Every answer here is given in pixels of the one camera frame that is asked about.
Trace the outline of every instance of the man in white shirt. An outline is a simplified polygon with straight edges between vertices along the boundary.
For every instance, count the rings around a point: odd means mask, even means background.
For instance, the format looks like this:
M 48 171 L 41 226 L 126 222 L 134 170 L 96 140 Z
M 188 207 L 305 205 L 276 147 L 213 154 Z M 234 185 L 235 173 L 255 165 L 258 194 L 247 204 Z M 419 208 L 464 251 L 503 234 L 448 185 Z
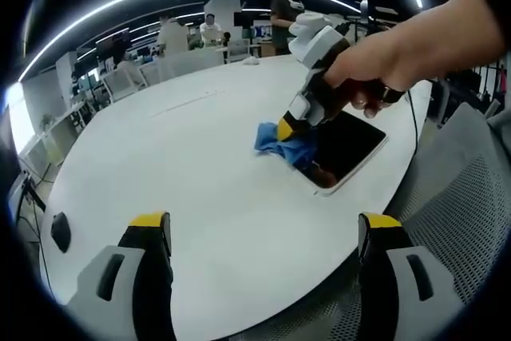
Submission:
M 222 29 L 215 23 L 215 15 L 206 15 L 206 22 L 200 25 L 200 35 L 205 46 L 215 46 L 221 42 Z
M 188 51 L 188 27 L 182 26 L 177 19 L 160 16 L 161 30 L 156 45 L 161 55 L 171 56 Z

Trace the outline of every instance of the white wall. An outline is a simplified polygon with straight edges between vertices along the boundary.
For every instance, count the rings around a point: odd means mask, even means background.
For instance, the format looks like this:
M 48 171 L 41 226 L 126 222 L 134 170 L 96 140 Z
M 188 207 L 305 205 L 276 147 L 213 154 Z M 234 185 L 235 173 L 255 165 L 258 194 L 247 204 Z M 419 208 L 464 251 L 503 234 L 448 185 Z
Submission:
M 44 114 L 48 113 L 57 118 L 67 110 L 55 69 L 25 80 L 23 93 L 26 108 L 37 135 L 42 133 L 39 125 Z
M 57 60 L 58 84 L 61 94 L 64 95 L 64 103 L 67 109 L 71 108 L 71 74 L 74 71 L 74 63 L 77 62 L 77 53 L 68 52 Z
M 242 38 L 242 28 L 234 27 L 234 13 L 241 12 L 240 0 L 210 0 L 204 6 L 204 12 L 215 15 L 215 22 L 220 24 L 222 31 L 231 33 L 231 40 Z

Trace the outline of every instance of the human hand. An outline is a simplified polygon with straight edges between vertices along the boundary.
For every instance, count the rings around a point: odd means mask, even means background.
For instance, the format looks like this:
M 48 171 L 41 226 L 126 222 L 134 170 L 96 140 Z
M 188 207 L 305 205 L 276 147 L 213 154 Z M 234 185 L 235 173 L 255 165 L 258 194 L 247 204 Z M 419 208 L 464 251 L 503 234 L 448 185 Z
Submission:
M 371 97 L 361 81 L 381 80 L 389 88 L 406 91 L 415 83 L 409 70 L 400 62 L 398 45 L 393 31 L 371 35 L 358 45 L 343 51 L 334 64 L 325 73 L 325 81 L 346 95 L 356 109 L 363 109 L 368 118 L 372 118 L 382 108 L 389 105 Z M 346 105 L 340 101 L 339 108 Z

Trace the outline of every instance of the floor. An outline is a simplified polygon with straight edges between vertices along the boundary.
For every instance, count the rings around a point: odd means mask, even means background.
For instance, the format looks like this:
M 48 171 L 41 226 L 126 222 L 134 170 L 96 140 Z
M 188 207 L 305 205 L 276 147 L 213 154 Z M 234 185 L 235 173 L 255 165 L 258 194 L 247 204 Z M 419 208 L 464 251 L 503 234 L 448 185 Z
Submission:
M 53 181 L 57 178 L 58 167 L 51 165 L 44 176 L 46 181 L 42 181 L 36 187 L 37 194 L 45 203 L 53 187 Z M 26 252 L 34 267 L 34 274 L 40 276 L 39 273 L 39 243 L 38 243 L 38 229 L 42 225 L 43 211 L 31 201 L 23 201 L 20 210 L 20 220 L 18 221 L 18 234 L 26 246 Z

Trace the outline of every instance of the blue cloth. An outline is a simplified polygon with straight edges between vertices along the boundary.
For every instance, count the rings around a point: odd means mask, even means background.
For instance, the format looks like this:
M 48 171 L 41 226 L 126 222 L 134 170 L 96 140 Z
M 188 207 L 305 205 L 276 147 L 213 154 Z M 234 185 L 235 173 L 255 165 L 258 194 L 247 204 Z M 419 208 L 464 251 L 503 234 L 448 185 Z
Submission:
M 277 140 L 277 125 L 259 124 L 254 149 L 263 153 L 277 153 L 298 169 L 308 167 L 314 160 L 317 149 L 315 131 L 287 141 Z

